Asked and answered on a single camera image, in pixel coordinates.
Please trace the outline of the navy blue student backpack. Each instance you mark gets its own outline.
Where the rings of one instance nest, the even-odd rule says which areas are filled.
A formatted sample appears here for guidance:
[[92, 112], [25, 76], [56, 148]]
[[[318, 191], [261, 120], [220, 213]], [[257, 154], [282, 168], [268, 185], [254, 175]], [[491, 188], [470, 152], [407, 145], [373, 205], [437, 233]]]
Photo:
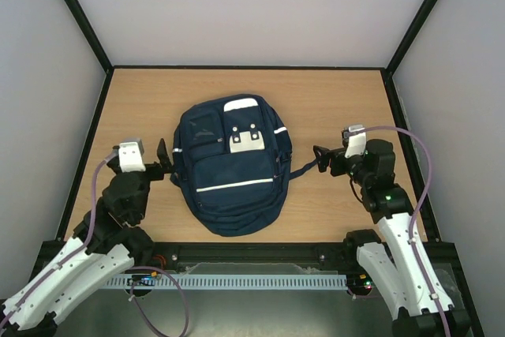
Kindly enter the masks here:
[[292, 152], [288, 129], [263, 97], [213, 99], [182, 114], [170, 180], [213, 234], [253, 234], [279, 217], [290, 182], [317, 164], [292, 170]]

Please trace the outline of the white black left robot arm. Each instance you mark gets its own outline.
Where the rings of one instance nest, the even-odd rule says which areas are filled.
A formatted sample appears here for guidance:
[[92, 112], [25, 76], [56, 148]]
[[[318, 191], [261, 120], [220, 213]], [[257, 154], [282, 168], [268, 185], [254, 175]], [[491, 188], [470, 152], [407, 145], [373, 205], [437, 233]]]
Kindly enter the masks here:
[[172, 173], [166, 143], [143, 161], [141, 139], [124, 140], [95, 168], [91, 209], [51, 261], [1, 306], [3, 336], [53, 336], [109, 279], [146, 264], [154, 242], [140, 228], [152, 182]]

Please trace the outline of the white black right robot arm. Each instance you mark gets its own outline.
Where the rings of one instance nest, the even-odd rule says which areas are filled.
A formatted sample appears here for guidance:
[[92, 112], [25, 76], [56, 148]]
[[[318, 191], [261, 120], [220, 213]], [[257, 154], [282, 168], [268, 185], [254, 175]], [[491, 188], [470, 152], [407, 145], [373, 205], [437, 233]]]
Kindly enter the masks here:
[[373, 139], [360, 152], [313, 148], [319, 171], [347, 175], [361, 188], [361, 203], [378, 227], [346, 235], [344, 257], [362, 267], [385, 301], [395, 336], [465, 336], [471, 319], [457, 309], [431, 264], [413, 206], [395, 181], [392, 143]]

